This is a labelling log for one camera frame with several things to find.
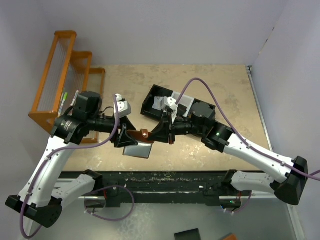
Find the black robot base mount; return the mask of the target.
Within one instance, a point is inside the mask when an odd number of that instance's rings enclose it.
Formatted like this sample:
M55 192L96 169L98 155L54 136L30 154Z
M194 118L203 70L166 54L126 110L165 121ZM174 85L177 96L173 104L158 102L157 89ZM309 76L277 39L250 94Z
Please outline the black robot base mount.
M98 193L83 198L107 208L124 203L202 204L237 209L250 191L231 185L234 171L99 171Z

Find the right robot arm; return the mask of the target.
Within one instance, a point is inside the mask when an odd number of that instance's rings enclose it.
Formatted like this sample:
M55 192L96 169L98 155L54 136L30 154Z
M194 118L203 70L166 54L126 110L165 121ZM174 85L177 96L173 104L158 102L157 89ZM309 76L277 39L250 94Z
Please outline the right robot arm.
M300 203L307 183L305 158L285 157L238 136L235 130L216 121L214 107L206 102L193 103L187 117L184 117L183 105L171 103L164 107L161 120L148 135L148 141L173 144L176 136L198 135L207 148L242 159L260 170L230 170L222 183L226 195L258 191L274 194L286 204Z

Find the brown leather card holder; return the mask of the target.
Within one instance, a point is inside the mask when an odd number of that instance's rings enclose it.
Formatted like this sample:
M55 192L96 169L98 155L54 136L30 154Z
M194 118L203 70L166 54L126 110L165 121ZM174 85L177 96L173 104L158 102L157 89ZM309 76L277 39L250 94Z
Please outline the brown leather card holder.
M132 137L137 145L125 146L123 150L124 156L148 159L153 146L153 141L149 141L150 132L147 129L127 130L127 134Z

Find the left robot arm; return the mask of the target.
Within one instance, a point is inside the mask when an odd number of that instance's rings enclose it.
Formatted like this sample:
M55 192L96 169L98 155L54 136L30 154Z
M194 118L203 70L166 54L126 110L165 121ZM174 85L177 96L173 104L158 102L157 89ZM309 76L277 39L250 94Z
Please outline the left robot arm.
M102 98L92 91L79 93L74 104L55 121L47 146L31 178L17 195L10 195L5 204L20 214L20 229L28 218L40 227L50 228L60 217L64 208L80 196L98 196L103 191L103 176L85 170L78 178L56 190L55 184L68 159L75 150L93 149L99 144L82 145L91 131L108 133L102 143L114 143L123 147L121 137L129 125L131 106L120 94L113 96L113 115L105 116L100 110Z

